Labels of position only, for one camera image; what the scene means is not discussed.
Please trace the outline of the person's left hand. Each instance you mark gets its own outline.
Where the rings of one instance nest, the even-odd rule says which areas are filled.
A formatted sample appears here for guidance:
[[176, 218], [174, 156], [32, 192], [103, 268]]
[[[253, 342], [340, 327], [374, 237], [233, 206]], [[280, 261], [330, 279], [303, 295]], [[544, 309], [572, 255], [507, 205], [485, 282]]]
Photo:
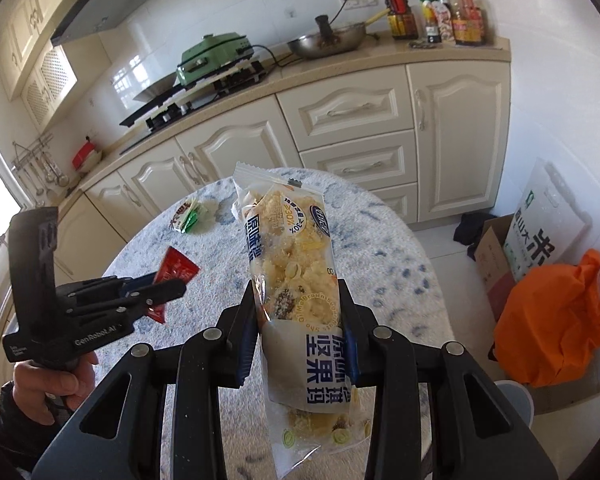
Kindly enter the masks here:
[[94, 352], [81, 356], [73, 372], [48, 370], [31, 362], [18, 363], [14, 368], [12, 398], [20, 411], [43, 426], [55, 422], [46, 405], [46, 394], [65, 398], [68, 408], [75, 411], [94, 390], [94, 366], [99, 363]]

